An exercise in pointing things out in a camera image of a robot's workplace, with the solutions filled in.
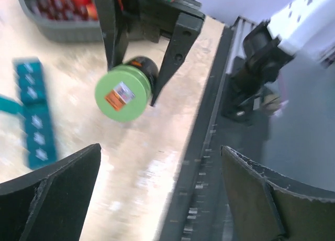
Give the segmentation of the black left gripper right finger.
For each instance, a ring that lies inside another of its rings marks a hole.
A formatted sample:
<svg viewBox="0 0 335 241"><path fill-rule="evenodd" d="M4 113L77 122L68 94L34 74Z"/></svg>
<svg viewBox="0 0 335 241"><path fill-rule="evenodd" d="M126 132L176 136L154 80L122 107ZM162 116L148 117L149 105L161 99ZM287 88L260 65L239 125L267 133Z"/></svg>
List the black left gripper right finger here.
<svg viewBox="0 0 335 241"><path fill-rule="evenodd" d="M221 149L238 240L334 240L334 192L286 177L236 150Z"/></svg>

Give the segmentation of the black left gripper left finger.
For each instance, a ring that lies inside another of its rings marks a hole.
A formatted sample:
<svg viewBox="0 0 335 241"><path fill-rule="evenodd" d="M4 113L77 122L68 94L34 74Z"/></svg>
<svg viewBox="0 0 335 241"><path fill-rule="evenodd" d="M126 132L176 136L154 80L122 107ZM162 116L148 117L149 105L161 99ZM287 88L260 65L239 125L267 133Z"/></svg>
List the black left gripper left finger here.
<svg viewBox="0 0 335 241"><path fill-rule="evenodd" d="M79 240L100 163L92 144L1 183L1 240Z"/></svg>

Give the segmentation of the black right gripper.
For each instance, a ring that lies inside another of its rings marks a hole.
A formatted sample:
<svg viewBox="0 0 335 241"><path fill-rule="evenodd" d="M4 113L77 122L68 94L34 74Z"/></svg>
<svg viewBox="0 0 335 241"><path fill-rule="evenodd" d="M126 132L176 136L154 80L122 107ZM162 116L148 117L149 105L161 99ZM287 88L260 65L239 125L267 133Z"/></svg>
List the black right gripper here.
<svg viewBox="0 0 335 241"><path fill-rule="evenodd" d="M202 4L197 0L92 1L103 36L107 70L122 64L128 47L127 27L131 40L157 43L161 36L170 39L152 92L151 106L154 106L202 30L205 19L200 10Z"/></svg>

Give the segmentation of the green pill bottle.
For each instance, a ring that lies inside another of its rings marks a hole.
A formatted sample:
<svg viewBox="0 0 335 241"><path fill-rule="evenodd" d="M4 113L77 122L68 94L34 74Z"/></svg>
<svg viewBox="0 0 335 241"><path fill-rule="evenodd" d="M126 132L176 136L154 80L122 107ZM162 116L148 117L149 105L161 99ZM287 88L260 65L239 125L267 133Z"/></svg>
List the green pill bottle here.
<svg viewBox="0 0 335 241"><path fill-rule="evenodd" d="M134 57L107 72L95 87L95 101L108 118L129 122L146 109L159 69L148 57Z"/></svg>

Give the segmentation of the teal weekly pill organizer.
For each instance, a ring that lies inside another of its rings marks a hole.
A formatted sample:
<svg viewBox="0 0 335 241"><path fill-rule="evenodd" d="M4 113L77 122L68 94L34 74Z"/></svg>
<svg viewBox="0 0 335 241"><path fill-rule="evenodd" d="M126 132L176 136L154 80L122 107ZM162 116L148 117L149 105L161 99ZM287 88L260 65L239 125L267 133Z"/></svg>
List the teal weekly pill organizer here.
<svg viewBox="0 0 335 241"><path fill-rule="evenodd" d="M1 96L1 111L23 118L27 166L35 170L58 160L43 66L38 58L13 60L20 103Z"/></svg>

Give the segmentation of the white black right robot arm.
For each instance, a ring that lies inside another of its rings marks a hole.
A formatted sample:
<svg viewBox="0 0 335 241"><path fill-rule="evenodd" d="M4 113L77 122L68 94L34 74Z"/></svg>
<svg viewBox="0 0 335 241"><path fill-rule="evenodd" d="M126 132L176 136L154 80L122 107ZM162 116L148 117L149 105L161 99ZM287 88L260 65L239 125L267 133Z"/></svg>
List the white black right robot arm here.
<svg viewBox="0 0 335 241"><path fill-rule="evenodd" d="M184 63L199 36L205 15L196 0L92 0L103 35L107 69L122 65L128 47L128 27L138 23L146 40L169 39L163 62L152 82L154 105L170 78ZM274 82L280 69L318 31L334 20L334 0L293 0L250 31L242 45L242 67L228 79L224 117L247 121L258 91Z"/></svg>

